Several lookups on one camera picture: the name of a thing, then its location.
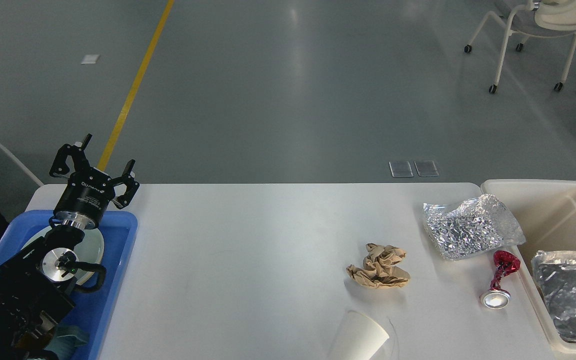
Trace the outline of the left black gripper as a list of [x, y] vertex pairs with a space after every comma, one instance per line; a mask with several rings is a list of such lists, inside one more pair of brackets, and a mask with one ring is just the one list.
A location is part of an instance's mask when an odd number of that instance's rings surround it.
[[[77, 223], [76, 227], [81, 230], [98, 228], [110, 202], [119, 210], [128, 207], [140, 187], [133, 173], [135, 159], [129, 160], [122, 174], [114, 178], [90, 166], [85, 149], [92, 137], [88, 133], [81, 142], [64, 144], [49, 170], [50, 177], [68, 179], [55, 206], [54, 217], [64, 225]], [[121, 185], [125, 191], [117, 194], [115, 188]]]

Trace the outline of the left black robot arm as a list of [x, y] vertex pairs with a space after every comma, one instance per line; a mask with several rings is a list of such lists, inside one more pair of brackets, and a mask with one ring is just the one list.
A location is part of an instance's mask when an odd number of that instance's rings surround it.
[[101, 352], [137, 234], [125, 207], [140, 183], [133, 159], [118, 177], [91, 166], [91, 137], [57, 151], [49, 174], [68, 182], [54, 210], [19, 215], [0, 240], [0, 360]]

